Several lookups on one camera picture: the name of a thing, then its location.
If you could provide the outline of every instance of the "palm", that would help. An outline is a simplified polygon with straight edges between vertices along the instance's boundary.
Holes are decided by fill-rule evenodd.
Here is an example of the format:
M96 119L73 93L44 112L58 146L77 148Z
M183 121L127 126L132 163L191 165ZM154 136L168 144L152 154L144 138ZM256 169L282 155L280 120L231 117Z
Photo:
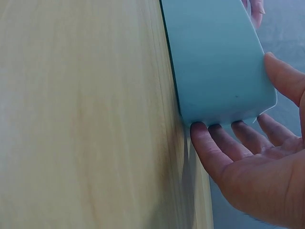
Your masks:
M271 55L265 59L275 87L300 107L305 136L305 74ZM263 136L243 122L232 124L235 141L220 125L191 127L198 156L226 199L256 218L286 227L305 226L304 138L266 114L258 117Z

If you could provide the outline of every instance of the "finger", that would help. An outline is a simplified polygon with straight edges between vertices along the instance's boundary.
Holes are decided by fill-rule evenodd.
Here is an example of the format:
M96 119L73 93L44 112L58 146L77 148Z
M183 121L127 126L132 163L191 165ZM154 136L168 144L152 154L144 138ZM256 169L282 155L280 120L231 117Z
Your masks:
M305 91L305 74L278 60L270 52L264 57L266 72L276 89L300 106Z
M256 28L259 28L263 20L263 14L265 14L264 2L263 0L250 0L250 4L251 17L254 20L254 25Z
M259 116L257 121L274 146L281 146L285 140L296 137L285 126L279 124L267 114Z
M273 145L260 133L246 125L244 122L235 122L232 129L236 137L247 147L253 154L259 154Z
M227 154L233 161L253 156L246 147L236 142L220 125L211 126L209 132L221 151Z
M248 8L248 1L247 0L242 0L242 3L244 7L247 9Z
M191 125L191 140L204 169L218 183L232 160L219 149L203 123Z

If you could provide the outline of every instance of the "light wood grain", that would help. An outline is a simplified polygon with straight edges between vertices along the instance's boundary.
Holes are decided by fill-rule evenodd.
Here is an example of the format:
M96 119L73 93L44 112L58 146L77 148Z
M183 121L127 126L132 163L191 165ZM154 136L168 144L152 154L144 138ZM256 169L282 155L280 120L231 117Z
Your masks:
M0 228L210 229L157 0L0 1Z

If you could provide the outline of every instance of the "fingernail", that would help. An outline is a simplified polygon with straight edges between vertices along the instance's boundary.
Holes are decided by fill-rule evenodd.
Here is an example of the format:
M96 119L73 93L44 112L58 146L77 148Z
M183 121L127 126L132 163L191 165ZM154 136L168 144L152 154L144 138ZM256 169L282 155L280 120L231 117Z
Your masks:
M264 6L263 6L263 3L262 2L258 2L258 11L261 13L261 14L266 14L265 10L264 10Z
M274 59L277 59L276 56L272 52L267 52L266 55L271 56Z

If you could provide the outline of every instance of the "hand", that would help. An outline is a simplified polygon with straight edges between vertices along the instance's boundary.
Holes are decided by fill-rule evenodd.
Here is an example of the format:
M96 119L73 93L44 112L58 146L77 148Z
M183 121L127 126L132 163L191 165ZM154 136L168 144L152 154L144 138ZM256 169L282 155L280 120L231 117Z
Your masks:
M244 7L248 8L247 0L242 0ZM263 20L264 10L264 0L250 0L251 5L251 17L253 19L254 26L258 29Z
M305 74L267 53L270 80L300 108L302 136L266 114L258 123L267 138L243 122L232 124L236 142L219 125L191 126L202 165L236 209L283 227L305 227Z

